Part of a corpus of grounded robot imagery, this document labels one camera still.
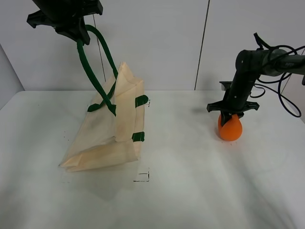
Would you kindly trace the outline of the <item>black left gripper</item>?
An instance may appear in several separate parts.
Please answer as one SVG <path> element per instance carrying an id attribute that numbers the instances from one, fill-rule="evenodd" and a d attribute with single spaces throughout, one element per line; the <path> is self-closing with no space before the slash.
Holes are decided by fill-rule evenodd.
<path id="1" fill-rule="evenodd" d="M 38 25 L 52 26 L 55 31 L 73 41 L 90 44 L 84 16 L 103 13 L 99 0 L 35 0 L 39 10 L 29 14 L 27 23 L 36 28 Z"/>

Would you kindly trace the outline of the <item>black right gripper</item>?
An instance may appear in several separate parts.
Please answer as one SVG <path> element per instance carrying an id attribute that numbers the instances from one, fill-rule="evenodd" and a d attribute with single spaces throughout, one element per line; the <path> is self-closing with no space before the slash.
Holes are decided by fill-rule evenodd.
<path id="1" fill-rule="evenodd" d="M 250 59 L 236 60 L 236 73 L 230 87 L 226 89 L 223 99 L 207 105 L 208 112 L 221 111 L 221 126 L 232 118 L 232 114 L 237 114 L 240 119 L 244 116 L 245 111 L 258 110 L 257 102 L 247 101 L 258 76 Z"/>

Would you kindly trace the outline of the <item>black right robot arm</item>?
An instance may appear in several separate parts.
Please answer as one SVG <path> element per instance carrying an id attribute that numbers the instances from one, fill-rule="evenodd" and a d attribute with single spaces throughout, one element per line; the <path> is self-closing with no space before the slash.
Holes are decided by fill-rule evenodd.
<path id="1" fill-rule="evenodd" d="M 255 82 L 261 75 L 279 76 L 282 73 L 305 74 L 305 57 L 295 51 L 282 49 L 241 51 L 235 62 L 236 72 L 232 81 L 223 81 L 225 89 L 221 101 L 207 105 L 207 111 L 221 112 L 221 125 L 228 122 L 233 115 L 243 117 L 248 110 L 258 110 L 257 102 L 247 99 Z"/>

